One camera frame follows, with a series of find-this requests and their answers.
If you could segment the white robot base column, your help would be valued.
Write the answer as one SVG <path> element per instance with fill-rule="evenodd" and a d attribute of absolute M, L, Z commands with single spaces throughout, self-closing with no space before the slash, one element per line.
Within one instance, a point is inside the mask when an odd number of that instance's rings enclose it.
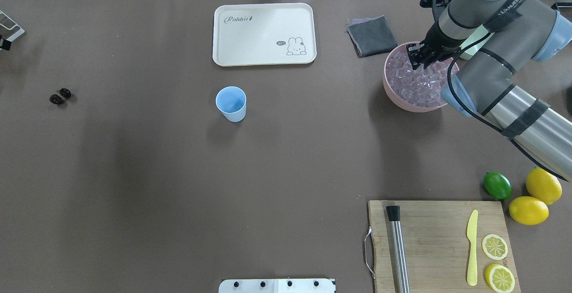
<path fill-rule="evenodd" d="M 335 293 L 336 281 L 328 278 L 227 279 L 219 293 Z"/>

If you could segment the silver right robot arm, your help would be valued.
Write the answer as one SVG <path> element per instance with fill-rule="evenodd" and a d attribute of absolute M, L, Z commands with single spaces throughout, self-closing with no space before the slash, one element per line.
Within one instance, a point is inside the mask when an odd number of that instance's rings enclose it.
<path fill-rule="evenodd" d="M 571 181 L 571 122 L 511 79 L 528 61 L 543 62 L 571 41 L 571 22 L 539 0 L 421 0 L 434 23 L 407 45 L 413 69 L 456 60 L 479 27 L 488 34 L 441 95 L 468 117 L 499 132 L 538 167 Z"/>

